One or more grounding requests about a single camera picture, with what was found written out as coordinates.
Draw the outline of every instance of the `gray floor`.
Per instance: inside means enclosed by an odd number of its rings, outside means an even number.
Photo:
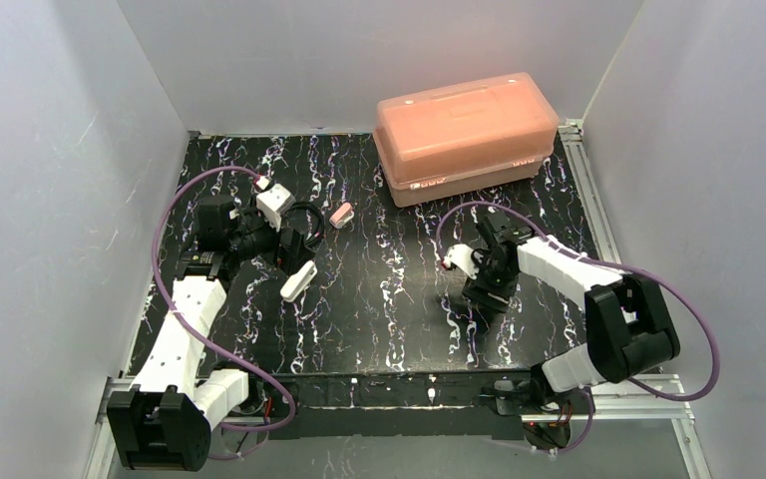
[[[125,471],[118,458],[110,473],[111,479],[165,477],[183,476]],[[243,461],[209,461],[187,477],[679,479],[688,474],[670,421],[598,420],[580,448],[556,461],[482,437],[354,436],[273,441]]]

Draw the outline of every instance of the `white wall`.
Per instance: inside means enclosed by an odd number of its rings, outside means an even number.
[[[530,72],[578,118],[641,0],[119,0],[189,130],[371,131],[377,102]]]
[[[115,0],[0,1],[0,477],[83,474],[186,143]]]
[[[766,477],[766,2],[647,1],[585,121],[625,261],[673,279],[720,340],[694,405],[715,477]],[[675,369],[709,371],[680,317]]]

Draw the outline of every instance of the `orange plastic box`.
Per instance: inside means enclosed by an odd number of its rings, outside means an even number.
[[[377,123],[389,190],[407,207],[534,177],[560,119],[518,73],[384,100]]]

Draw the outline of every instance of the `gray wall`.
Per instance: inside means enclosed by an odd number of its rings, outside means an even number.
[[[83,474],[186,143],[115,0],[0,1],[0,477]]]
[[[647,1],[585,121],[622,258],[673,279],[720,340],[697,402],[715,477],[766,477],[766,2]],[[674,369],[709,372],[681,316]]]
[[[574,422],[579,430],[582,421]],[[227,442],[232,444],[230,435]],[[687,479],[671,422],[602,421],[585,443],[551,461],[524,441],[488,437],[324,437],[265,444],[244,461],[207,461],[192,478],[293,479]],[[114,462],[110,479],[180,474],[130,471]]]
[[[119,0],[190,130],[371,131],[377,102],[530,72],[582,115],[641,0]]]

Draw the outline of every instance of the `black marble tabletop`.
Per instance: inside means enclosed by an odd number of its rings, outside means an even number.
[[[470,200],[497,202],[532,217],[565,244],[596,251],[574,178],[557,140],[539,175],[496,188],[399,209],[389,195],[369,135],[272,138],[213,137],[190,142],[180,184],[210,168],[249,166],[274,178],[298,201],[329,218],[350,202],[354,220],[329,224],[318,246],[318,276],[295,303],[283,302],[285,276],[257,259],[243,266],[213,324],[211,338],[265,370],[281,373],[375,373],[515,368],[562,353],[584,338],[576,305],[549,286],[521,276],[507,314],[488,317],[461,297],[465,276],[442,271],[434,231],[449,208]],[[221,174],[174,209],[161,251],[164,281],[205,195],[248,201],[250,181]],[[480,243],[477,210],[460,210],[446,226],[444,248]],[[306,228],[303,213],[290,219]],[[140,370],[167,308],[152,287],[131,361]],[[216,362],[206,353],[201,373]]]

